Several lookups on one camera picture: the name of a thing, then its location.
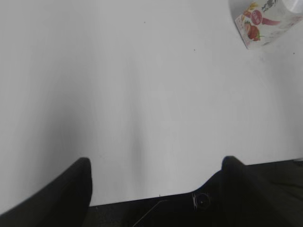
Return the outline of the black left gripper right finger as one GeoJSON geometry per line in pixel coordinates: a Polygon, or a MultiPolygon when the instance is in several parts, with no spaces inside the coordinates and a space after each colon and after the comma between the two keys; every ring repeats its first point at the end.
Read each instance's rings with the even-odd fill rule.
{"type": "Polygon", "coordinates": [[[220,175],[220,198],[228,226],[303,225],[301,159],[245,165],[227,156],[220,175]]]}

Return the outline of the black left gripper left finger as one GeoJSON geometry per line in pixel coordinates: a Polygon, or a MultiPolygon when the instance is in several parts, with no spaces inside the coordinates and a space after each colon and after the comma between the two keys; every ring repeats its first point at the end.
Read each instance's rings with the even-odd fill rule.
{"type": "Polygon", "coordinates": [[[2,227],[81,227],[92,197],[91,162],[79,158],[39,192],[0,216],[2,227]]]}

